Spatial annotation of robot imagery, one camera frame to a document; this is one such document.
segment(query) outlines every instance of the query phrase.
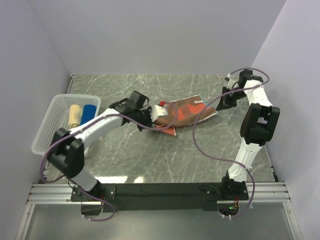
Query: wall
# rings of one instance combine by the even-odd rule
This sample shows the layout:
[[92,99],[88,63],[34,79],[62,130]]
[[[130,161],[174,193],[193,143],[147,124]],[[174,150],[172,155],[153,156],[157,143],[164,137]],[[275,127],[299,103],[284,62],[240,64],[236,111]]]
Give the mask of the wall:
[[69,76],[28,1],[0,1],[0,31],[0,235],[11,240],[39,180],[40,158],[31,144]]
[[251,66],[285,0],[29,0],[72,74]]
[[270,74],[265,88],[281,109],[267,148],[306,240],[320,238],[319,9],[320,1],[288,0],[253,63]]

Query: plastic laundry basket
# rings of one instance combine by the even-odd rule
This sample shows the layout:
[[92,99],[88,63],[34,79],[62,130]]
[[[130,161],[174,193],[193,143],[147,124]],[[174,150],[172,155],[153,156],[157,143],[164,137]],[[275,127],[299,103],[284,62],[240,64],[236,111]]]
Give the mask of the plastic laundry basket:
[[73,104],[77,104],[82,108],[87,104],[95,105],[94,116],[96,117],[101,99],[98,96],[81,94],[58,94],[54,96],[31,146],[34,154],[43,155],[51,146],[55,132],[59,128],[68,129],[69,108]]

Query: bright light spot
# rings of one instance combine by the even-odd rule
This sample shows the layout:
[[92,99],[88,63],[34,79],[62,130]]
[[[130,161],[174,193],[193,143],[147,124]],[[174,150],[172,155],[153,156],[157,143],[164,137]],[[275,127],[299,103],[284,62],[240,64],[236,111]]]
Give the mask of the bright light spot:
[[134,184],[142,184],[145,182],[145,178],[143,176],[138,176],[135,180],[134,180]]
[[95,178],[102,184],[124,184],[128,176],[96,176]]

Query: table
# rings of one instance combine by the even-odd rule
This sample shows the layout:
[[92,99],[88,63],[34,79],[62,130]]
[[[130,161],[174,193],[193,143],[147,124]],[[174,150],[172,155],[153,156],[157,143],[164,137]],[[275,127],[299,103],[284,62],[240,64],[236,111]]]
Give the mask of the table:
[[[101,113],[134,90],[149,97],[150,104],[198,94],[208,101],[221,94],[223,81],[222,75],[202,74],[77,75],[69,93],[100,97]],[[210,155],[234,160],[248,108],[247,99],[241,99],[236,108],[199,123],[196,139],[200,147]],[[125,124],[90,146],[85,167],[102,183],[220,182],[231,164],[203,156],[194,146],[192,126],[176,131],[174,137],[149,130],[139,132],[135,124]],[[275,181],[265,147],[257,154],[251,172],[257,182]],[[58,175],[51,166],[48,179]]]

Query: metal bar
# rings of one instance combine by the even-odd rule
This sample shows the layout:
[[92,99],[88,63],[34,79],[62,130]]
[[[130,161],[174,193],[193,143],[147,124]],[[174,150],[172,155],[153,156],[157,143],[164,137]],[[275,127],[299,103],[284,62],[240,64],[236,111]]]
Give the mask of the metal bar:
[[[249,196],[252,194],[253,185],[247,183]],[[68,184],[33,184],[27,204],[81,204],[71,202],[72,189]],[[258,182],[255,186],[253,203],[283,203],[290,202],[290,197],[283,182]],[[100,204],[93,201],[89,204]]]
[[29,224],[31,221],[32,213],[34,212],[35,205],[27,204],[24,208],[22,219],[18,228],[18,231],[15,236],[15,240],[24,240],[27,235]]
[[289,223],[289,227],[294,240],[302,240],[302,234],[299,228],[298,221],[296,219],[296,215],[294,213],[291,202],[284,202],[283,207],[285,210],[285,215]]

